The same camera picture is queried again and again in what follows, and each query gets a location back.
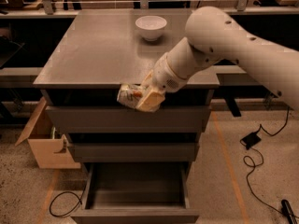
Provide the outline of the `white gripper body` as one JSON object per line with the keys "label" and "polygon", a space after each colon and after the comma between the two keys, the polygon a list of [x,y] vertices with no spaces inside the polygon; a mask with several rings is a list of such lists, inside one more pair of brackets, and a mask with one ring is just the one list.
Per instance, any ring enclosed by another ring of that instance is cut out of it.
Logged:
{"label": "white gripper body", "polygon": [[151,85],[165,92],[177,92],[187,84],[186,79],[178,77],[167,61],[166,52],[152,69]]}

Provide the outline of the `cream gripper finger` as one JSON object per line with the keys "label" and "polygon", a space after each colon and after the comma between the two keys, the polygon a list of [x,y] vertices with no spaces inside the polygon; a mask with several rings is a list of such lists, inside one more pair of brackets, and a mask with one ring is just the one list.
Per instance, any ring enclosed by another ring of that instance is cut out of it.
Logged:
{"label": "cream gripper finger", "polygon": [[155,87],[147,87],[143,97],[137,103],[136,109],[142,112],[155,112],[164,100],[164,91]]}
{"label": "cream gripper finger", "polygon": [[145,78],[143,79],[143,81],[141,82],[141,86],[148,87],[151,84],[151,82],[152,82],[152,74],[153,74],[153,71],[150,70],[148,72],[148,74],[145,76]]}

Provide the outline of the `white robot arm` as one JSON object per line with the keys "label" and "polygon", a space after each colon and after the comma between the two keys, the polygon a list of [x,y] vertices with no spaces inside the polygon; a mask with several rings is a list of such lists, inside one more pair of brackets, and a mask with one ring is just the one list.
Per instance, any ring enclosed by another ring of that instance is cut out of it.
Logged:
{"label": "white robot arm", "polygon": [[252,35],[216,7],[200,7],[187,19],[185,36],[142,82],[146,92],[136,108],[156,111],[168,92],[180,90],[194,74],[223,59],[299,109],[299,51]]}

